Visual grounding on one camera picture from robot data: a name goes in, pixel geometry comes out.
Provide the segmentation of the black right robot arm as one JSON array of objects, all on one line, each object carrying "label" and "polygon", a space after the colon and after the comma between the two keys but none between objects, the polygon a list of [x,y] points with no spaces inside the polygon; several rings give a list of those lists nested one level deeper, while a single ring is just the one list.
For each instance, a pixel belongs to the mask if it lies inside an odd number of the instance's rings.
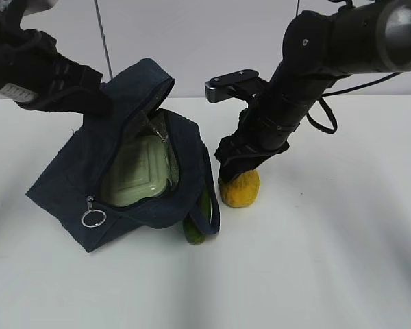
[{"label": "black right robot arm", "polygon": [[289,148],[288,138],[324,92],[352,75],[411,71],[411,1],[374,1],[360,7],[343,1],[326,16],[305,10],[288,26],[282,61],[270,80],[242,69],[213,77],[207,100],[247,102],[236,131],[215,153],[219,177],[231,182]]}]

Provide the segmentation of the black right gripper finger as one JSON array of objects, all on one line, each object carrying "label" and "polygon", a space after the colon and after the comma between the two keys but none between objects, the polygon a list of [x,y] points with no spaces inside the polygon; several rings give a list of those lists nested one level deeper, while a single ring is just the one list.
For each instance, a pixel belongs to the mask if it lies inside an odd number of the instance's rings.
[{"label": "black right gripper finger", "polygon": [[220,168],[220,179],[231,182],[245,172],[256,169],[271,157],[270,152],[244,151],[231,155]]}]

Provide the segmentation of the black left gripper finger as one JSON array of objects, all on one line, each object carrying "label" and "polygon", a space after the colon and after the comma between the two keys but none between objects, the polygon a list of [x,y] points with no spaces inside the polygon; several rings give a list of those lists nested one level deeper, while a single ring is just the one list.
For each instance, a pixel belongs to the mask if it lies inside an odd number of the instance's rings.
[{"label": "black left gripper finger", "polygon": [[74,112],[104,116],[112,112],[112,100],[99,88],[95,89],[74,86],[57,93],[39,96],[30,103],[20,103],[25,110],[41,112]]},{"label": "black left gripper finger", "polygon": [[101,91],[102,73],[63,56],[55,55],[54,93],[83,91],[97,94]]}]

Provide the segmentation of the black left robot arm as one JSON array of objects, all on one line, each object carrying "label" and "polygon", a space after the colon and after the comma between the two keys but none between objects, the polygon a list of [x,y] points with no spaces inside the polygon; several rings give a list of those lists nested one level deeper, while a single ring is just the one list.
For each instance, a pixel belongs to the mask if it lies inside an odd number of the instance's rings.
[{"label": "black left robot arm", "polygon": [[0,95],[22,109],[104,116],[112,100],[102,73],[63,56],[57,40],[22,29],[24,17],[50,10],[56,1],[0,1]]}]

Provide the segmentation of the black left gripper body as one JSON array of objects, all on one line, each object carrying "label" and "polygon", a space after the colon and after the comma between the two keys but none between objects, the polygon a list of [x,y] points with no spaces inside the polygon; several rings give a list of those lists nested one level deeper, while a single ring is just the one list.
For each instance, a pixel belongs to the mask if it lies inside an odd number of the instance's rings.
[{"label": "black left gripper body", "polygon": [[25,110],[74,110],[75,62],[45,32],[1,30],[0,95]]}]

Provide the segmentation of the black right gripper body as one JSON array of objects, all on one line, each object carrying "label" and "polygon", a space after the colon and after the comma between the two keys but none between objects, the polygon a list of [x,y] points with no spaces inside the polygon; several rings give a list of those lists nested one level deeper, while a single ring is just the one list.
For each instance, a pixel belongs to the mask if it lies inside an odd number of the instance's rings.
[{"label": "black right gripper body", "polygon": [[289,149],[289,136],[290,102],[253,99],[240,113],[236,131],[221,139],[215,156],[220,168],[231,155],[244,151],[266,151],[273,157]]}]

